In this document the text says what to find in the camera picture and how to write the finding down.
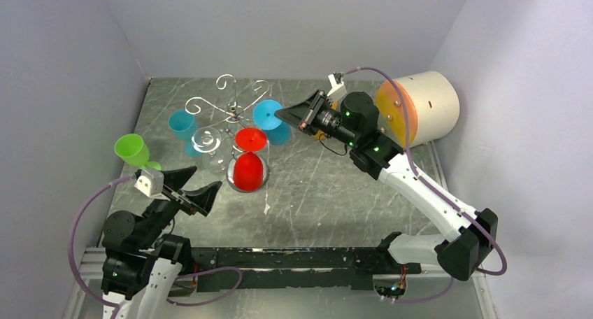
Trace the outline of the clear wine glass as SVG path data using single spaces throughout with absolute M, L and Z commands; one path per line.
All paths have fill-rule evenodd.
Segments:
M 200 153 L 205 170 L 213 175 L 222 175 L 231 157 L 230 145 L 226 137 L 214 127 L 198 128 L 192 136 L 193 148 Z

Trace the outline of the red plastic wine glass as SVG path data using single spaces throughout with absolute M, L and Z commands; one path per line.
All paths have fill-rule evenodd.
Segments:
M 264 177 L 263 161 L 257 152 L 264 148 L 267 137 L 258 128 L 246 127 L 238 131 L 235 142 L 243 153 L 234 165 L 234 184 L 242 191 L 255 191 L 262 185 Z

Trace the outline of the green plastic wine glass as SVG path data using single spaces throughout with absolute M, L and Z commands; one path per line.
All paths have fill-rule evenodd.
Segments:
M 150 151 L 143 138 L 138 134 L 125 134 L 114 145 L 115 154 L 126 164 L 140 169 L 156 169 L 161 171 L 159 162 L 150 160 Z

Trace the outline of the orange plastic wine glass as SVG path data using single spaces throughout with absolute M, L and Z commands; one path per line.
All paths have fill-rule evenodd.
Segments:
M 338 107 L 338 103 L 337 103 L 337 102 L 333 102 L 333 103 L 331 104 L 331 108 L 332 108 L 332 109 L 336 110 L 336 109 L 337 109 L 337 107 Z M 319 131 L 318 131 L 318 132 L 317 132 L 317 133 L 316 133 L 316 134 L 313 136 L 313 138 L 314 138 L 314 139 L 316 139 L 316 140 L 318 140 L 318 141 L 323 141 L 323 140 L 325 140 L 325 139 L 326 139 L 326 135 L 325 135 L 325 133 L 324 133 L 324 132 L 322 132 L 321 130 L 319 130 Z

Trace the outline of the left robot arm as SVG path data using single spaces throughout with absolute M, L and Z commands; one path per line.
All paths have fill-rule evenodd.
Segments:
M 180 211 L 203 216 L 212 211 L 222 182 L 184 190 L 196 171 L 195 166 L 139 169 L 131 176 L 134 186 L 151 203 L 140 215 L 116 211 L 104 222 L 101 290 L 104 300 L 119 305 L 116 318 L 158 318 L 175 278 L 198 271 L 190 240 L 163 233 Z

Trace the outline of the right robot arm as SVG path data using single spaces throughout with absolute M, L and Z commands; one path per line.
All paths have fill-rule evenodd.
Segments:
M 274 113 L 305 134 L 322 132 L 344 143 L 360 171 L 401 194 L 437 227 L 437 235 L 395 234 L 388 239 L 386 249 L 377 255 L 384 272 L 393 273 L 408 263 L 432 264 L 467 281 L 494 249 L 497 215 L 463 203 L 420 170 L 406 151 L 379 130 L 379 114 L 365 92 L 347 94 L 336 110 L 322 90 Z

